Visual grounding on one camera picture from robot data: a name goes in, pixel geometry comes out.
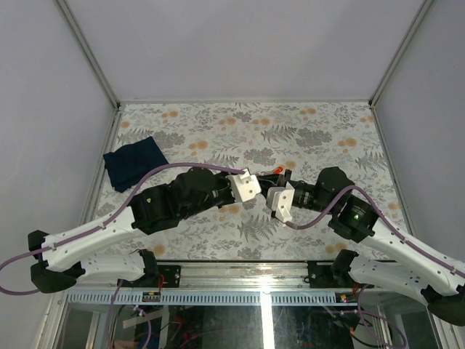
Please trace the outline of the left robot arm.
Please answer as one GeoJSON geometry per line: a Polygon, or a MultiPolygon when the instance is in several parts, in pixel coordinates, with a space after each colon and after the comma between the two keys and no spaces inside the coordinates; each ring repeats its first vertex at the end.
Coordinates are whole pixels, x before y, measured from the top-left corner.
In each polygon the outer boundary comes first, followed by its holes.
{"type": "Polygon", "coordinates": [[[152,286],[159,269],[152,252],[136,248],[133,254],[101,254],[101,250],[129,240],[172,229],[182,220],[212,207],[234,203],[231,174],[192,168],[169,184],[147,188],[122,210],[64,233],[40,230],[28,234],[29,249],[36,252],[31,281],[44,294],[77,284],[152,286]]]}

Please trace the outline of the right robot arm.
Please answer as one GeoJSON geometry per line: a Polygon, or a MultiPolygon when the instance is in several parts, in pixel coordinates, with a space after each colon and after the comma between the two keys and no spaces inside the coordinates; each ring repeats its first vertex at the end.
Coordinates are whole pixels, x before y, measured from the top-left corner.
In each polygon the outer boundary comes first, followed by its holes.
{"type": "Polygon", "coordinates": [[[338,286],[371,284],[405,295],[456,326],[464,325],[464,262],[405,233],[338,167],[320,171],[314,185],[291,179],[291,171],[257,177],[275,219],[294,230],[311,228],[326,215],[338,236],[378,250],[395,261],[380,265],[343,250],[331,266],[338,286]]]}

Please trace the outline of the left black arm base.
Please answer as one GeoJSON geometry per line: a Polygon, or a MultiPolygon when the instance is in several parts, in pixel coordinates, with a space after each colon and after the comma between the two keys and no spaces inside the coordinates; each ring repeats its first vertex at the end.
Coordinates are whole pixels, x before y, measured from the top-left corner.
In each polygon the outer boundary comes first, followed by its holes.
{"type": "Polygon", "coordinates": [[[180,286],[182,267],[180,265],[159,265],[158,275],[148,279],[146,287],[177,289],[180,286]]]}

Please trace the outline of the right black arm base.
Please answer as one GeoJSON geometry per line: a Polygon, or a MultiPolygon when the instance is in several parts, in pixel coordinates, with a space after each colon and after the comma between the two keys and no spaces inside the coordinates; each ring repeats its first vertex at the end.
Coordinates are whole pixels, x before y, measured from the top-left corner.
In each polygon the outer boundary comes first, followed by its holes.
{"type": "Polygon", "coordinates": [[[307,261],[304,281],[311,289],[352,289],[357,282],[348,270],[348,267],[333,266],[332,262],[307,261]]]}

